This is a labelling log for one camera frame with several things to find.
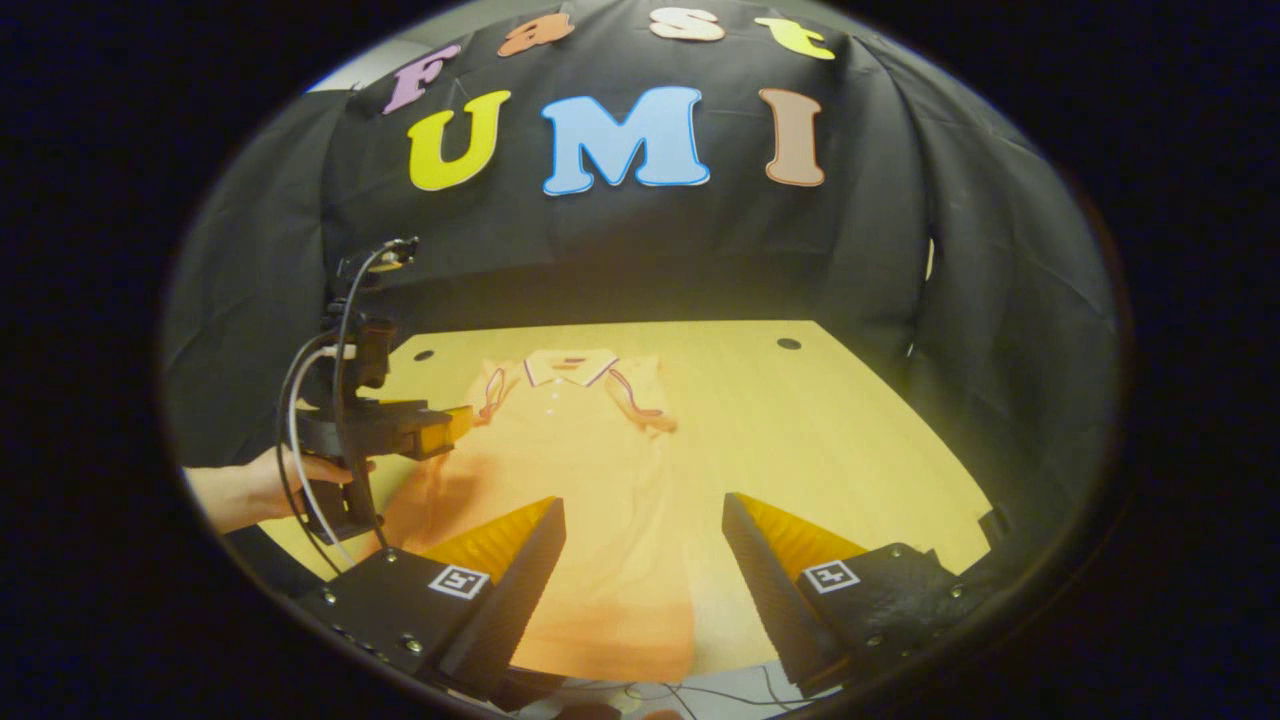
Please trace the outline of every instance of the black fabric backdrop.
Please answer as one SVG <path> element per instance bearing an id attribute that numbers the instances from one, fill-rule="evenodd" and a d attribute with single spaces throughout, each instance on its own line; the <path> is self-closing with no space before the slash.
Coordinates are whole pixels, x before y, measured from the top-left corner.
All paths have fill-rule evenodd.
<path id="1" fill-rule="evenodd" d="M 269 447 L 275 388 L 319 329 L 339 261 L 416 234 L 419 261 L 361 300 L 401 323 L 399 340 L 591 322 L 819 322 L 1004 509 L 1012 537 L 1000 552 L 1010 571 L 1025 565 L 1079 507 L 1115 429 L 1114 288 L 1084 214 L 1007 119 L 901 45 L 858 23 L 846 33 L 800 18 L 835 51 L 824 61 L 753 22 L 780 13 L 696 5 L 726 38 L 653 35 L 648 13 L 662 4 L 580 0 L 458 38 L 462 51 L 425 94 L 390 114 L 393 76 L 289 105 L 221 178 L 173 279 L 164 379 L 182 461 L 243 462 Z M 576 29 L 497 55 L 507 32 L 552 12 Z M 657 86 L 701 91 L 692 123 L 709 182 L 543 193 L 553 154 L 543 106 L 588 95 L 621 122 Z M 765 176 L 764 87 L 822 105 L 820 187 Z M 470 142 L 462 105 L 497 90 L 512 97 L 488 167 L 443 191 L 413 187 L 407 129 L 454 110 L 442 155 L 457 158 Z"/>

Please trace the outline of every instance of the shirt sleeve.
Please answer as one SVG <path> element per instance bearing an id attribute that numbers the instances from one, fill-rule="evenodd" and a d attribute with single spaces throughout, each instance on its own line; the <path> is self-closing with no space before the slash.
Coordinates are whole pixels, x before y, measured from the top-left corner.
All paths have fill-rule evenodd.
<path id="1" fill-rule="evenodd" d="M 604 388 L 632 420 L 657 430 L 676 429 L 676 416 L 662 386 L 662 364 L 655 356 L 618 360 L 604 373 Z"/>
<path id="2" fill-rule="evenodd" d="M 522 382 L 524 373 L 520 370 L 520 363 L 515 360 L 484 360 L 480 363 L 480 374 L 472 380 L 466 395 L 467 405 L 472 409 L 474 425 L 489 423 L 493 414 L 511 395 L 511 389 Z"/>

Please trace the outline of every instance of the shirt collar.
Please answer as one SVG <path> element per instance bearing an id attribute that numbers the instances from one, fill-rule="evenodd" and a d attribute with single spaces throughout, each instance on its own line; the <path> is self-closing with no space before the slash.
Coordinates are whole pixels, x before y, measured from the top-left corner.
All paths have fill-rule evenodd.
<path id="1" fill-rule="evenodd" d="M 589 387 L 617 361 L 617 355 L 603 348 L 536 350 L 525 357 L 525 374 L 534 387 L 557 378 Z"/>

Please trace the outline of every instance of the yellow letter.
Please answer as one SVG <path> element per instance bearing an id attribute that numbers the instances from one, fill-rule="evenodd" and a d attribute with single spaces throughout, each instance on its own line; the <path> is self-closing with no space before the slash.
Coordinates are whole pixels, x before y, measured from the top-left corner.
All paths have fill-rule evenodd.
<path id="1" fill-rule="evenodd" d="M 812 29 L 805 29 L 800 27 L 800 23 L 795 20 L 783 20 L 781 18 L 755 18 L 755 22 L 765 26 L 773 32 L 773 40 L 778 41 L 778 45 L 791 50 L 792 53 L 799 53 L 801 55 L 809 55 L 810 58 L 818 58 L 819 60 L 835 60 L 836 54 L 826 47 L 814 47 L 813 40 L 822 41 L 822 36 Z"/>
<path id="2" fill-rule="evenodd" d="M 457 160 L 445 163 L 440 158 L 444 126 L 453 118 L 453 110 L 443 110 L 422 118 L 408 128 L 412 141 L 408 151 L 408 178 L 419 190 L 444 190 L 463 183 L 476 176 L 493 159 L 498 143 L 498 106 L 511 97 L 511 92 L 498 90 L 481 95 L 462 106 L 471 113 L 471 146 Z"/>

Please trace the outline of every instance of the black cable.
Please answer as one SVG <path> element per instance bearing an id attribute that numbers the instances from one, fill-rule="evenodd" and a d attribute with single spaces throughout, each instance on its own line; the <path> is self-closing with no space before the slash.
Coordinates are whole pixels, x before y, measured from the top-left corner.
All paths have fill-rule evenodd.
<path id="1" fill-rule="evenodd" d="M 685 708 L 685 712 L 689 712 L 689 720 L 698 720 L 698 716 L 694 715 L 692 708 L 689 707 L 689 703 L 685 702 L 685 698 L 680 697 L 680 693 L 677 693 L 675 689 L 672 689 L 672 687 L 668 685 L 667 683 L 663 683 L 663 687 L 666 687 L 668 691 L 671 691 L 671 694 L 676 696 L 676 700 L 680 701 L 680 705 L 681 705 L 681 707 Z"/>
<path id="2" fill-rule="evenodd" d="M 356 305 L 356 292 L 360 291 L 360 281 L 365 279 L 365 273 L 372 266 L 374 260 L 378 260 L 384 252 L 390 247 L 401 245 L 402 241 L 393 240 L 384 243 L 378 250 L 369 254 L 365 264 L 360 266 L 356 272 L 355 279 L 351 282 L 351 292 L 347 293 L 347 304 L 342 309 L 342 323 L 338 325 L 338 346 L 334 348 L 334 363 L 333 363 L 333 423 L 338 429 L 338 447 L 342 450 L 342 456 L 349 457 L 347 450 L 351 447 L 351 442 L 347 437 L 347 424 L 343 421 L 343 413 L 346 411 L 346 398 L 343 397 L 343 374 L 347 368 L 347 359 L 344 346 L 347 343 L 347 329 L 351 327 L 351 309 Z M 369 474 L 365 471 L 364 462 L 347 462 L 347 469 L 351 470 L 352 478 L 360 482 L 360 487 L 369 487 Z M 388 547 L 387 537 L 383 536 L 383 529 L 378 523 L 376 514 L 374 516 L 374 534 L 378 536 L 378 542 L 384 548 Z"/>
<path id="3" fill-rule="evenodd" d="M 517 684 L 520 687 L 529 688 L 529 689 L 535 689 L 535 691 L 544 689 L 543 685 L 535 685 L 532 683 L 526 683 L 526 682 L 518 680 L 516 678 L 506 678 L 506 682 L 513 683 L 513 684 Z M 579 691 L 579 692 L 626 691 L 627 688 L 635 685 L 635 683 L 627 683 L 625 685 L 596 685 L 596 683 L 599 683 L 599 682 L 600 680 L 591 680 L 590 683 L 586 683 L 585 685 L 561 685 L 558 688 L 554 688 L 552 692 L 553 693 L 558 693 L 558 692 L 562 692 L 562 691 Z"/>
<path id="4" fill-rule="evenodd" d="M 782 698 L 778 697 L 778 693 L 773 692 L 773 680 L 769 679 L 769 669 L 764 665 L 760 665 L 760 671 L 764 673 L 764 687 L 769 691 L 769 697 L 777 701 L 778 706 L 782 707 L 782 710 L 791 710 L 790 707 L 787 707 L 787 705 L 799 705 L 800 707 L 804 707 L 806 705 L 805 701 L 799 701 L 799 700 L 782 702 Z"/>
<path id="5" fill-rule="evenodd" d="M 329 559 L 324 550 L 320 550 L 320 543 L 316 542 L 316 538 L 312 537 L 310 530 L 307 530 L 306 523 L 302 521 L 302 511 L 298 510 L 297 502 L 293 501 L 293 491 L 289 489 L 289 478 L 284 471 L 285 413 L 296 411 L 294 407 L 287 407 L 289 404 L 289 389 L 293 384 L 293 375 L 298 372 L 298 365 L 302 364 L 303 359 L 315 352 L 317 347 L 324 345 L 332 337 L 333 333 L 323 333 L 308 340 L 298 350 L 298 354 L 293 356 L 293 363 L 289 364 L 289 370 L 284 374 L 284 382 L 280 383 L 280 400 L 275 404 L 275 466 L 280 471 L 280 486 L 284 488 L 284 498 L 289 501 L 289 510 L 293 510 L 293 519 L 297 520 L 298 527 L 302 528 L 302 534 L 311 541 L 311 547 L 316 548 L 316 552 L 319 552 L 320 557 L 324 557 L 324 561 L 333 568 L 333 571 L 340 575 L 342 570 L 334 565 L 333 560 Z"/>
<path id="6" fill-rule="evenodd" d="M 623 692 L 631 700 L 652 701 L 652 700 L 663 700 L 663 698 L 671 697 L 671 696 L 676 696 L 676 700 L 680 700 L 680 696 L 676 693 L 677 689 L 678 691 L 695 691 L 695 692 L 700 692 L 700 693 L 718 694 L 721 697 L 727 697 L 730 700 L 736 700 L 737 702 L 741 702 L 741 703 L 745 703 L 745 705 L 760 705 L 760 706 L 769 706 L 769 707 L 782 707 L 783 710 L 788 710 L 786 707 L 787 705 L 797 705 L 797 703 L 801 703 L 801 702 L 805 703 L 805 705 L 808 705 L 809 702 L 812 702 L 812 701 L 799 701 L 799 700 L 782 701 L 782 700 L 778 700 L 777 697 L 774 697 L 773 701 L 748 700 L 745 697 L 739 697 L 736 694 L 730 694 L 730 693 L 722 693 L 719 691 L 712 691 L 712 689 L 708 689 L 708 688 L 695 688 L 695 687 L 685 685 L 685 684 L 676 685 L 675 688 L 672 688 L 667 683 L 659 683 L 659 684 L 662 684 L 662 687 L 667 688 L 667 691 L 669 692 L 669 694 L 664 694 L 664 696 L 659 696 L 659 697 L 636 697 L 636 696 L 631 694 L 630 688 L 626 689 L 626 691 L 623 691 Z"/>

